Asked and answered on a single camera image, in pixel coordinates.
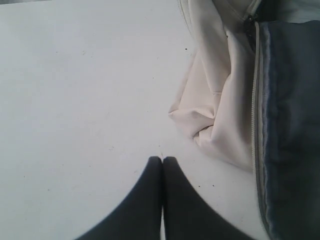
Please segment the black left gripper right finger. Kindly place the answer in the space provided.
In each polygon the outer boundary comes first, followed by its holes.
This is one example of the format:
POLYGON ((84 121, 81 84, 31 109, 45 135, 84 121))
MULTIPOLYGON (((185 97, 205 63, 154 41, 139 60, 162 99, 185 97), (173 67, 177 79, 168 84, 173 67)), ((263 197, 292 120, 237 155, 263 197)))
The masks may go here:
POLYGON ((192 187, 177 159, 162 163, 163 216, 167 240, 251 240, 214 211, 192 187))

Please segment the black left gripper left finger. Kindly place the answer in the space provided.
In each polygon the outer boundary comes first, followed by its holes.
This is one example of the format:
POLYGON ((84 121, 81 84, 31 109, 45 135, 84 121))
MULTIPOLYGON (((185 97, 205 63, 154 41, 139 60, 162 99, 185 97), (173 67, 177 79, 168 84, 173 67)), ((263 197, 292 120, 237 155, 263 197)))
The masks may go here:
POLYGON ((159 240, 162 220, 162 160, 148 159, 124 200, 79 240, 159 240))

